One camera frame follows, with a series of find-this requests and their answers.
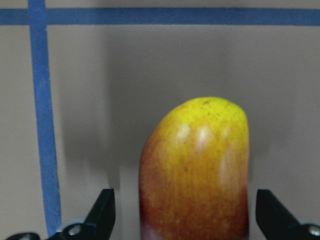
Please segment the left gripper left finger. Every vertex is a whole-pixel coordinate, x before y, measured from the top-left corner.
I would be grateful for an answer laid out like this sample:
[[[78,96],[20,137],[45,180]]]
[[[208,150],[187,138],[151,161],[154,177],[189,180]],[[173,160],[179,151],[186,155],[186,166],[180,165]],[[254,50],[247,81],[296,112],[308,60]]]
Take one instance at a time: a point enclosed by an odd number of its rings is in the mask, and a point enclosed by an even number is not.
[[[116,221],[115,193],[103,189],[83,222],[67,225],[49,240],[108,240]]]

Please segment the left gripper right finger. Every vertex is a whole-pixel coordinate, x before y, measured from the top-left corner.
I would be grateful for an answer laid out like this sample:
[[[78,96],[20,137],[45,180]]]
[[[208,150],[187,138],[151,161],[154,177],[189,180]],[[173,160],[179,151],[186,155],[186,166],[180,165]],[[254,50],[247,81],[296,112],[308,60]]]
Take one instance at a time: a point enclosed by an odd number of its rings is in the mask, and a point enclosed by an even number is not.
[[[320,226],[300,223],[268,189],[256,193],[255,220],[267,240],[318,240]]]

